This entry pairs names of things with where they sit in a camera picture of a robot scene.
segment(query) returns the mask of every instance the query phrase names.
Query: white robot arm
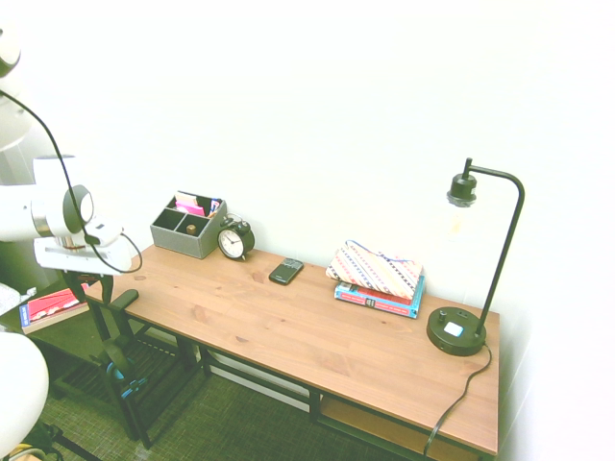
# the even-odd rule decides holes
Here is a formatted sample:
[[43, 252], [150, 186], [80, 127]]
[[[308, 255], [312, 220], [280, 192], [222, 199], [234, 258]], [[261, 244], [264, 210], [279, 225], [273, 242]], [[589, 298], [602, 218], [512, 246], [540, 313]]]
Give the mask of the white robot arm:
[[110, 276], [127, 272], [131, 257], [121, 226], [95, 215], [85, 186], [70, 186], [68, 172], [73, 180], [79, 177], [77, 160], [61, 157], [44, 123], [17, 99], [19, 59], [16, 40], [0, 26], [0, 152], [18, 143], [35, 118], [58, 156], [35, 159], [35, 185], [0, 186], [0, 241], [34, 239], [37, 262], [45, 268]]

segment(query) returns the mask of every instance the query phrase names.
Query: striped pouch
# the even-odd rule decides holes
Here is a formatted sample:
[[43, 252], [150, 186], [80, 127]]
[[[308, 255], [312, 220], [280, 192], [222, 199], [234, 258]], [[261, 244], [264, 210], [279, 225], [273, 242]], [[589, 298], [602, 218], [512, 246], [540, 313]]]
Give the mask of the striped pouch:
[[410, 259], [373, 253], [354, 240], [335, 252], [327, 276], [411, 300], [423, 265]]

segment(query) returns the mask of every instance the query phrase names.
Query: smartphone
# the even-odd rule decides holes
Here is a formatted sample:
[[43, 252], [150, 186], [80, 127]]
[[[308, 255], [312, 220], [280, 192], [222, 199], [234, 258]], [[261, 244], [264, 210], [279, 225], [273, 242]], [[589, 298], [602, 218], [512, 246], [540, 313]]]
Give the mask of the smartphone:
[[269, 279], [281, 285], [288, 285], [303, 268], [303, 262], [287, 257], [269, 274]]

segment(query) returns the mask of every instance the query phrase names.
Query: black alarm clock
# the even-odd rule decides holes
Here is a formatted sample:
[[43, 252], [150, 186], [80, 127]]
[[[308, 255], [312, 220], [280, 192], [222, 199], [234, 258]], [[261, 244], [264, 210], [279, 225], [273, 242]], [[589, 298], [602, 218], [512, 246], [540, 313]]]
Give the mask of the black alarm clock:
[[254, 233], [247, 221], [229, 213], [224, 217], [218, 233], [218, 246], [229, 259], [245, 260], [246, 254], [254, 248]]

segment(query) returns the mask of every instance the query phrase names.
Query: desk organizer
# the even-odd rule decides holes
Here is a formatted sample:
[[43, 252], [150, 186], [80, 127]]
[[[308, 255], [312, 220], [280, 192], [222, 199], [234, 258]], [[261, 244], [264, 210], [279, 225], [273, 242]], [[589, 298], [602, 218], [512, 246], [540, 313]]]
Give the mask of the desk organizer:
[[[198, 205], [203, 210], [209, 211], [211, 208], [211, 198], [198, 195], [195, 197], [197, 198]], [[154, 245], [203, 259], [218, 246], [218, 233], [221, 229], [220, 223], [227, 214], [226, 201], [216, 200], [220, 200], [220, 207], [212, 217], [207, 218], [178, 211], [175, 207], [175, 198], [173, 198], [156, 221], [150, 225], [152, 237], [154, 237]], [[196, 227], [194, 235], [188, 234], [186, 228], [189, 225]]]

